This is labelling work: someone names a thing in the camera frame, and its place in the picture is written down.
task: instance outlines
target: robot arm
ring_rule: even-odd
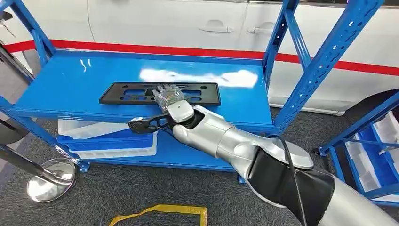
[[[183,144],[222,158],[246,180],[265,202],[288,208],[309,226],[397,226],[398,223],[365,197],[331,175],[313,166],[309,154],[287,142],[306,223],[301,218],[297,188],[282,143],[235,128],[204,107],[191,107],[184,99],[164,109],[174,137]],[[129,123],[135,132],[148,132],[147,120]]]

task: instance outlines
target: yellow floor tape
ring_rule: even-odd
[[[123,216],[123,215],[117,215],[112,219],[111,223],[109,226],[114,226],[116,223],[126,220],[128,218],[134,218],[137,216],[140,216],[144,213],[151,212],[151,211],[159,211],[159,212],[165,212],[165,213],[186,213],[186,214],[199,214],[201,217],[201,224],[200,226],[207,226],[207,219],[208,219],[208,208],[206,207],[198,207],[198,206],[177,206],[177,205],[165,205],[165,204],[159,204],[156,206],[153,206],[151,208],[145,209],[141,211],[140,213],[134,213],[128,216]]]

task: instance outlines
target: red stripe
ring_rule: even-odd
[[[51,40],[51,42],[56,48],[74,48],[74,49],[131,52],[131,53],[171,54],[171,55],[184,55],[184,56],[227,57],[227,58],[244,58],[244,59],[262,59],[264,55],[263,52],[245,51],[245,50],[139,46],[139,45],[128,45],[128,44],[112,44],[112,43],[65,41],[65,40]],[[8,52],[13,53],[23,50],[34,49],[34,43],[33,41],[24,41],[15,44],[4,45],[3,47]],[[299,58],[297,55],[285,54],[285,53],[278,53],[276,56],[276,60],[282,62],[299,63]],[[357,72],[399,76],[398,67],[389,67],[382,65],[371,65],[371,64],[339,61],[334,66],[334,68],[357,71]]]

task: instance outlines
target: chrome stanchion base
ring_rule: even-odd
[[[66,158],[51,159],[42,167],[57,176],[70,180],[68,185],[59,185],[47,182],[37,176],[29,180],[27,190],[29,197],[35,202],[51,202],[65,194],[73,187],[78,177],[76,166]]]

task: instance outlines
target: black arm cover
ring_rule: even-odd
[[[296,169],[296,179],[307,224],[317,226],[334,192],[334,178],[318,169]],[[289,166],[259,150],[248,182],[260,195],[286,206],[300,221],[302,220],[296,186]]]

